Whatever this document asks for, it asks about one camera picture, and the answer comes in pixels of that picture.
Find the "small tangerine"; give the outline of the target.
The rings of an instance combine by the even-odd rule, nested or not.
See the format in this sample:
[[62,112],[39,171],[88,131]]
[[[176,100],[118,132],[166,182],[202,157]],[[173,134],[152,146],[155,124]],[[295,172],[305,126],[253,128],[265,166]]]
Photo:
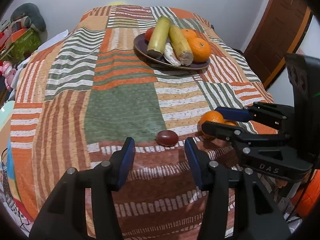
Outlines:
[[228,125],[228,126],[237,126],[238,124],[234,121],[231,121],[231,120],[227,120],[224,122],[225,125]]
[[204,133],[204,131],[201,128],[202,124],[204,124],[206,121],[215,122],[218,124],[225,123],[223,115],[221,113],[219,113],[218,111],[208,111],[208,112],[204,113],[199,120],[198,127],[199,127],[200,131],[202,132],[203,136],[206,138],[212,138],[211,135]]

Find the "large orange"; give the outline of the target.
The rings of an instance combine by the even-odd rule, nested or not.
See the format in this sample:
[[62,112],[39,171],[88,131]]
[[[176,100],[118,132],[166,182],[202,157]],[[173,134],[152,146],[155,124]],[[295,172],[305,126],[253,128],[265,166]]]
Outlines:
[[197,33],[193,29],[182,29],[181,32],[188,41],[197,38]]
[[207,61],[211,55],[211,48],[204,39],[195,37],[188,40],[189,46],[194,56],[194,62],[203,63]]

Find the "yellow sugarcane piece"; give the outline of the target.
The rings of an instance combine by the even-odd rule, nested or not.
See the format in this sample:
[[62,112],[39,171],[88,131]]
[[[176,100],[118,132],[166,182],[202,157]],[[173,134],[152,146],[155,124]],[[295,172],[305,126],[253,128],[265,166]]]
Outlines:
[[182,30],[176,25],[171,25],[169,29],[169,38],[176,57],[180,61],[181,65],[189,66],[193,62],[194,56],[188,40],[183,35]]

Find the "green sugarcane piece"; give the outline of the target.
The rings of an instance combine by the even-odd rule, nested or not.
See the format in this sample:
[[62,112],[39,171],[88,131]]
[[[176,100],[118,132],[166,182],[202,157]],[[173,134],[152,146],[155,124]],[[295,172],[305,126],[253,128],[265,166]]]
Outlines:
[[150,57],[161,57],[164,54],[165,44],[169,35],[171,21],[165,16],[161,16],[156,23],[150,37],[147,55]]

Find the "red tomato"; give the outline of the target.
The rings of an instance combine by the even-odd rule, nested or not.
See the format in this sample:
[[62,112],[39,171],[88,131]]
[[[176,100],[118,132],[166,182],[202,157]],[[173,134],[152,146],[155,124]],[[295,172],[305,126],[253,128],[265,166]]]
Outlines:
[[153,31],[154,31],[154,27],[151,27],[151,28],[149,28],[149,29],[145,32],[144,38],[145,38],[145,40],[146,40],[147,42],[149,42],[149,40],[150,40],[150,38],[151,38],[151,36],[152,36],[152,34],[153,34]]

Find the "white sliding wardrobe door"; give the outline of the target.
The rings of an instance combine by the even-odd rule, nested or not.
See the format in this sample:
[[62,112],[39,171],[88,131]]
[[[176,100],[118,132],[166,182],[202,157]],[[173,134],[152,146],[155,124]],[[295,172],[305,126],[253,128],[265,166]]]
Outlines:
[[[306,35],[299,45],[296,54],[319,59],[319,20],[316,16],[312,16]],[[293,107],[295,104],[293,94],[294,87],[291,84],[289,74],[291,74],[294,81],[300,82],[297,77],[299,72],[296,72],[293,68],[285,67],[267,91],[272,95],[274,103]]]

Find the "wooden door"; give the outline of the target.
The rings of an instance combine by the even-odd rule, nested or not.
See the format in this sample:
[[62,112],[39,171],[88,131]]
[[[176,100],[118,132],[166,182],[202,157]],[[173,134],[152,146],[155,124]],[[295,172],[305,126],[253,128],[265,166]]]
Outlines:
[[305,0],[269,0],[245,50],[245,58],[264,88],[283,71],[285,54],[298,50],[312,16]]

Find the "patchwork striped blanket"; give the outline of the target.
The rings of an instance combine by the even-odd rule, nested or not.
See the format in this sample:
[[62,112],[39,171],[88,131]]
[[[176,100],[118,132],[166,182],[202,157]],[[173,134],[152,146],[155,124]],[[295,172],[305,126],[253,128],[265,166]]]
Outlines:
[[[209,43],[206,69],[164,68],[135,53],[134,39],[161,16]],[[27,223],[67,168],[93,168],[132,137],[135,162],[113,195],[127,239],[196,239],[207,193],[194,184],[185,139],[193,137],[211,159],[236,167],[230,146],[201,135],[201,116],[219,106],[273,101],[245,58],[207,20],[170,7],[94,8],[69,37],[35,53],[19,82],[10,128],[10,189]],[[155,139],[162,130],[174,131],[178,143],[159,145]]]

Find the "light green bowl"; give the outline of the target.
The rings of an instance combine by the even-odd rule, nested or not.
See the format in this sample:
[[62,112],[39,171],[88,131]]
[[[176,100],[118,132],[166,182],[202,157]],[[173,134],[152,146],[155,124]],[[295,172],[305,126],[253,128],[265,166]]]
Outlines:
[[9,119],[11,118],[14,109],[15,101],[7,101],[2,107],[0,112],[0,129],[2,129]]

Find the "purple ceramic plate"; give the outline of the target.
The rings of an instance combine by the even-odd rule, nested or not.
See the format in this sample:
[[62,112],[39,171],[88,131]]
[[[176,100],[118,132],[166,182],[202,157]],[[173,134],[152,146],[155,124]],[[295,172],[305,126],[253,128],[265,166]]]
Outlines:
[[144,34],[138,35],[134,39],[134,42],[133,42],[134,50],[136,52],[138,52],[140,55],[142,55],[145,58],[147,58],[152,63],[157,63],[157,64],[160,64],[160,65],[163,65],[163,66],[177,68],[177,69],[184,69],[184,70],[206,69],[210,64],[210,58],[208,58],[206,61],[200,62],[200,63],[192,62],[188,66],[185,66],[185,65],[183,65],[181,63],[180,63],[179,66],[177,64],[172,64],[172,62],[168,61],[168,59],[170,59],[170,60],[173,59],[173,60],[177,61],[178,58],[176,57],[174,49],[172,48],[172,45],[170,44],[170,39],[169,38],[167,39],[165,52],[164,52],[163,56],[161,56],[161,57],[151,57],[151,56],[149,56],[147,54],[148,44],[149,44],[149,42],[145,39],[145,35]]

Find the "pink rabbit toy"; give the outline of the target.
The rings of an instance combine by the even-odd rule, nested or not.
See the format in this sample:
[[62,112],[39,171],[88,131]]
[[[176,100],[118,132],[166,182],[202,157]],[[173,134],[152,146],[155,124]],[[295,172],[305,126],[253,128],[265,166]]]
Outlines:
[[4,76],[4,84],[8,91],[12,91],[12,81],[16,75],[17,70],[9,61],[4,61],[1,65],[1,74]]

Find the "green patterned box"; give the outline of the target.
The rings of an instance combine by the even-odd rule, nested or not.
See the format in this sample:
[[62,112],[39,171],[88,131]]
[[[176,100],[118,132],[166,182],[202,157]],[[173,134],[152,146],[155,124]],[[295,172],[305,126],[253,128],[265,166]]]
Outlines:
[[39,34],[29,28],[8,49],[1,53],[1,61],[22,62],[36,51],[40,45]]

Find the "white cloth pile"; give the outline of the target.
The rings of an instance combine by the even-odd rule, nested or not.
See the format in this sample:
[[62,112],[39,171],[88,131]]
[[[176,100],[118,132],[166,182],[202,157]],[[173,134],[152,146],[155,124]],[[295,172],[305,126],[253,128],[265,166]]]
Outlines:
[[39,46],[37,49],[37,52],[41,52],[57,43],[62,41],[64,38],[66,38],[69,34],[68,30],[65,30],[57,35],[55,35],[53,38],[49,39],[48,41],[44,42],[42,45]]

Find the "grey neck pillow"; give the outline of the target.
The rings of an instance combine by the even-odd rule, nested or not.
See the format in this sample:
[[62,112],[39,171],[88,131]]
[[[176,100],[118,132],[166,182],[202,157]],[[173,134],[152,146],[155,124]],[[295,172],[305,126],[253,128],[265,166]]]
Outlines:
[[24,3],[17,7],[10,17],[11,23],[20,22],[22,28],[31,28],[38,33],[46,30],[46,23],[39,8],[33,3]]

